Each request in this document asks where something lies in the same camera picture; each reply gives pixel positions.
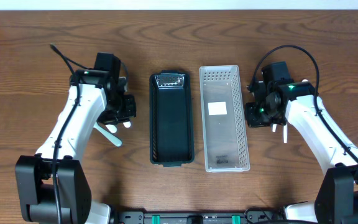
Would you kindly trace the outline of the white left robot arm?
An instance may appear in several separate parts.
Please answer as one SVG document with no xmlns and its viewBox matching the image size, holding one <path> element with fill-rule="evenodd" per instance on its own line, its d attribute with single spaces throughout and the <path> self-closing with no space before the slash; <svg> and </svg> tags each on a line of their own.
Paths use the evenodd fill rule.
<svg viewBox="0 0 358 224">
<path fill-rule="evenodd" d="M 33 156 L 20 156 L 15 175 L 21 214 L 37 223 L 113 223 L 111 206 L 95 202 L 81 166 L 93 129 L 114 145 L 115 125 L 136 116 L 121 60 L 98 53 L 94 66 L 72 71 L 67 102 L 47 140 Z"/>
</svg>

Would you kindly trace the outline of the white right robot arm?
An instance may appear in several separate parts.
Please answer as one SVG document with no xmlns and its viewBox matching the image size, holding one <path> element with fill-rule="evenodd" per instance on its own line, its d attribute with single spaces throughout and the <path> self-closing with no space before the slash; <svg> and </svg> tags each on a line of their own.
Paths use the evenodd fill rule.
<svg viewBox="0 0 358 224">
<path fill-rule="evenodd" d="M 288 223 L 358 223 L 358 147 L 326 111 L 309 81 L 294 82 L 285 62 L 262 69 L 263 79 L 249 91 L 246 104 L 251 128 L 292 125 L 318 161 L 324 179 L 314 201 L 283 208 Z"/>
</svg>

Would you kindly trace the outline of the clear plastic basket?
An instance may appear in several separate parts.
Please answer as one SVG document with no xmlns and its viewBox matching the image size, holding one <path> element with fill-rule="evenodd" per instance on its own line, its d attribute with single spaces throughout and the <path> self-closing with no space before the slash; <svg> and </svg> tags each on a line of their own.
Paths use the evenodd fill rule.
<svg viewBox="0 0 358 224">
<path fill-rule="evenodd" d="M 202 66 L 199 73 L 206 171 L 249 170 L 239 67 Z"/>
</svg>

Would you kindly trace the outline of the black plastic basket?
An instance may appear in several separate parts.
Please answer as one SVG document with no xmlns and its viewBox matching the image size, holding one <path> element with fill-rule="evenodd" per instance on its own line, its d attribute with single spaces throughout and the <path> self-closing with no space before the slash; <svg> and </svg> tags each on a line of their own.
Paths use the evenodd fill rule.
<svg viewBox="0 0 358 224">
<path fill-rule="evenodd" d="M 162 70 L 150 84 L 150 162 L 164 167 L 195 158 L 189 74 Z"/>
</svg>

